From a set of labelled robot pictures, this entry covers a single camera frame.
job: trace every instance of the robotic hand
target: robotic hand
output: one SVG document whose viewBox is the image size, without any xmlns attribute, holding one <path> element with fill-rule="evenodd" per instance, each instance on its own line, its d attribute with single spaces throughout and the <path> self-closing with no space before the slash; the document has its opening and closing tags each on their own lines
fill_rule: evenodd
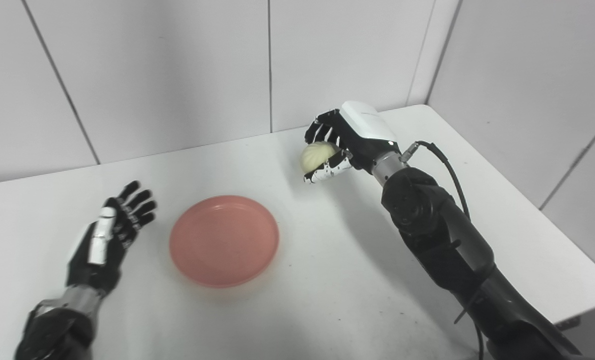
<svg viewBox="0 0 595 360">
<path fill-rule="evenodd" d="M 469 314 L 488 338 L 487 347 L 496 360 L 586 359 L 503 276 L 493 250 L 450 194 L 432 176 L 408 166 L 419 145 L 428 146 L 446 164 L 433 144 L 417 141 L 400 152 L 377 111 L 351 101 L 316 116 L 305 141 L 339 146 L 325 164 L 304 175 L 305 182 L 327 180 L 351 166 L 378 180 L 381 203 L 404 243 L 435 284 L 451 292 L 464 308 L 456 322 Z M 455 180 L 453 169 L 447 167 Z"/>
<path fill-rule="evenodd" d="M 97 312 L 120 280 L 120 265 L 140 229 L 155 219 L 156 202 L 133 181 L 110 197 L 97 221 L 85 231 L 68 264 L 66 289 L 60 298 L 40 301 L 28 314 L 16 360 L 83 360 L 90 358 Z"/>
<path fill-rule="evenodd" d="M 339 150 L 320 167 L 304 175 L 304 182 L 317 183 L 354 167 L 369 174 L 380 162 L 380 155 L 397 154 L 400 149 L 396 135 L 384 123 L 378 112 L 362 102 L 347 101 L 315 117 L 306 130 L 307 144 L 330 142 Z"/>
</svg>

